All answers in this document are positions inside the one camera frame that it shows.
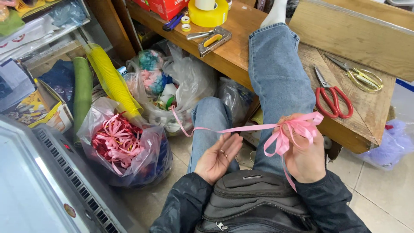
scissors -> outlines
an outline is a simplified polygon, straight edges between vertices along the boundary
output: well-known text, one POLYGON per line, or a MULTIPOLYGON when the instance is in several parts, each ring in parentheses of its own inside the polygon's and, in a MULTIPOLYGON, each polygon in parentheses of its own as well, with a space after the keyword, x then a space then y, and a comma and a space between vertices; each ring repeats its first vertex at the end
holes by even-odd
POLYGON ((339 67, 347 71, 348 77, 359 89, 366 92, 377 92, 384 87, 381 78, 371 73, 370 71, 353 68, 349 64, 338 61, 337 59, 331 56, 325 56, 327 56, 329 59, 335 62, 339 67))
POLYGON ((316 76, 318 77, 319 83, 322 87, 316 88, 316 107, 318 110, 324 114, 325 116, 328 116, 329 118, 337 118, 340 117, 342 119, 350 118, 352 114, 354 113, 354 107, 352 106, 351 101, 348 99, 348 97, 338 88, 338 87, 331 87, 328 82, 325 80, 325 78, 320 73, 320 70, 316 67, 314 64, 313 67, 315 68, 316 76), (325 92, 325 88, 329 88, 329 91, 332 94, 334 102, 328 98, 325 92), (342 113, 341 109, 339 109, 339 100, 337 93, 342 97, 342 99, 345 101, 347 107, 348 107, 348 115, 345 115, 342 113), (332 110, 333 114, 330 114, 328 111, 322 108, 320 105, 320 99, 319 94, 322 95, 322 98, 325 100, 325 102, 328 104, 329 108, 332 110))

zipper pull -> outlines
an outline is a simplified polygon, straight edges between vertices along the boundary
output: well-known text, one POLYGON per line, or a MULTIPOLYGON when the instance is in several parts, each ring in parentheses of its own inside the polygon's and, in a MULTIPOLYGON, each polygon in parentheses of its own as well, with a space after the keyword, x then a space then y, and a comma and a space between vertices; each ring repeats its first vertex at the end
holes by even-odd
POLYGON ((226 230, 228 230, 229 229, 229 227, 228 226, 225 226, 222 222, 220 222, 220 223, 216 223, 216 225, 220 228, 220 230, 222 230, 222 231, 226 231, 226 230))

black backpack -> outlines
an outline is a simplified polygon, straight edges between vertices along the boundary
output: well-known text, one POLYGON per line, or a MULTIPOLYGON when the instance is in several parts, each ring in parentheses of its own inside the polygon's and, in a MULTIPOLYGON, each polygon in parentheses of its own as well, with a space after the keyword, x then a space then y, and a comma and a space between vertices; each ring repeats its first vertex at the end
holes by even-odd
POLYGON ((221 178, 195 233, 317 233, 306 205, 287 180, 257 170, 221 178))

red box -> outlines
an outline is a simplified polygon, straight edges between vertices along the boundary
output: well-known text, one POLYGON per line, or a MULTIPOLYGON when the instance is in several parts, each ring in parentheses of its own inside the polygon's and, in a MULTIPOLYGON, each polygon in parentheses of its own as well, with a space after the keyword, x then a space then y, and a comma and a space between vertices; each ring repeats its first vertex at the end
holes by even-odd
POLYGON ((140 5, 140 7, 146 11, 150 10, 149 7, 149 1, 150 0, 132 0, 133 2, 137 3, 138 5, 140 5))
POLYGON ((151 11, 159 14, 163 20, 170 21, 180 13, 184 7, 188 6, 189 1, 190 0, 150 0, 149 7, 151 11))

red scissors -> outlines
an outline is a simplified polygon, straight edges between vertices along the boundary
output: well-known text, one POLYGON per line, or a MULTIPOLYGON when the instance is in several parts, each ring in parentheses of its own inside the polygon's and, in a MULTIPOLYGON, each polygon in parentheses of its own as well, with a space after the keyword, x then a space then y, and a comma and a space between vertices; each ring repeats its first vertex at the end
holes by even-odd
POLYGON ((343 118, 343 119, 350 118, 352 116, 352 114, 354 113, 354 107, 352 106, 351 101, 348 99, 348 97, 338 87, 336 87, 336 86, 331 87, 328 84, 328 82, 325 80, 325 78, 322 76, 322 74, 320 73, 320 70, 316 67, 316 65, 314 64, 313 66, 315 68, 316 76, 318 77, 319 83, 322 86, 322 87, 316 88, 316 107, 318 108, 318 110, 322 114, 324 114, 325 116, 328 116, 329 118, 337 118, 337 117, 340 117, 340 118, 343 118), (329 88, 329 91, 331 92, 333 100, 334 100, 333 103, 328 98, 328 96, 326 95, 325 88, 329 88), (339 100, 338 100, 337 93, 342 97, 342 99, 347 104, 348 115, 344 115, 342 113, 341 109, 339 109, 339 100), (319 94, 322 95, 322 98, 328 104, 328 106, 332 110, 333 114, 327 112, 325 109, 322 108, 322 106, 320 105, 319 94))

